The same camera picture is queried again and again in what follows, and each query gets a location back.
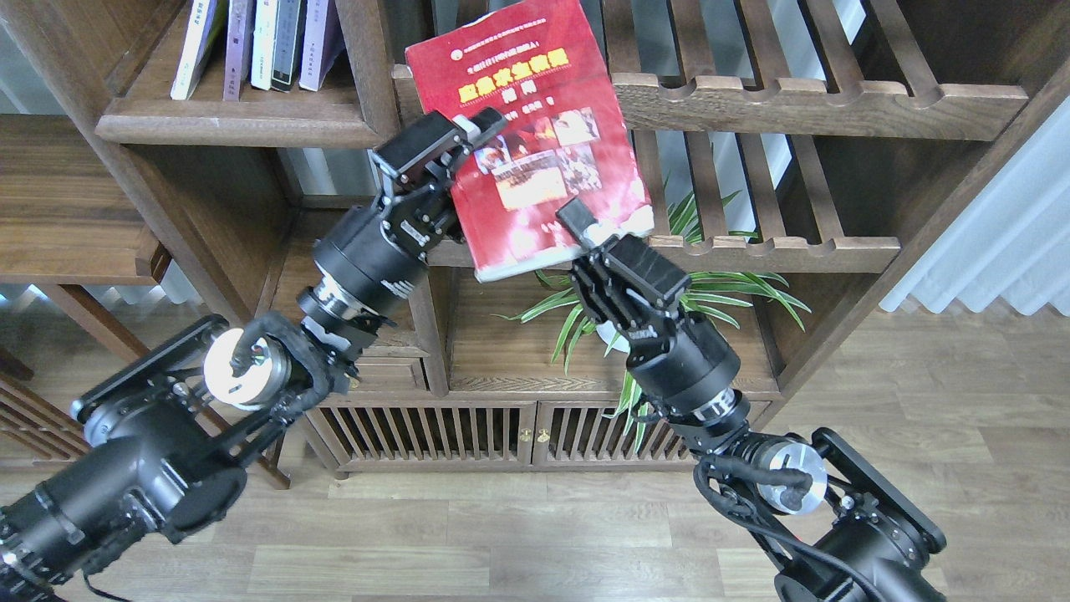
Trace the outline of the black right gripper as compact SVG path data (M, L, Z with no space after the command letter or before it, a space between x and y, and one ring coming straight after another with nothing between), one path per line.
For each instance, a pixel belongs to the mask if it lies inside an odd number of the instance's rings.
M690 278L632 235L618 237L581 198L557 209L557 221L584 254L570 267L574 290L596 324L627 340L628 374L664 419L742 419L733 388L742 361L703 313L687 311Z

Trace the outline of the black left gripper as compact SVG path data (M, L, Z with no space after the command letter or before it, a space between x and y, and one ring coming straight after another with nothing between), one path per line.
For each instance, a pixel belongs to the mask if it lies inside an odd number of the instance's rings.
M348 210L314 245L324 275L311 289L314 304L341 320L389 315L413 293L435 244L459 235L450 188L460 167L508 125L493 107L469 118L431 111L374 149L374 201Z

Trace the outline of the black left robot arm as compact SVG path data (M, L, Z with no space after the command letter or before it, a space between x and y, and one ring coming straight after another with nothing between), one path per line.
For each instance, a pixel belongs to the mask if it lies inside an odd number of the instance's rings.
M379 192L314 245L322 277L299 294L299 323L204 317L74 401L90 451L3 508L4 601L54 601L146 534L179 543L221 521L253 461L358 376L432 248L461 237L450 188L506 123L431 111L374 149Z

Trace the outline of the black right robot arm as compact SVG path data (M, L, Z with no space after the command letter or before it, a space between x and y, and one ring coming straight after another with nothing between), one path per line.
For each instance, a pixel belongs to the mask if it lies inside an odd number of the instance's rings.
M605 229L580 199L557 220L581 245L574 290L596 324L627 340L639 422L664 421L696 458L693 482L752 534L783 601L943 601L924 578L946 537L836 431L754 431L732 385L739 358L706 317L684 308L685 271L635 235Z

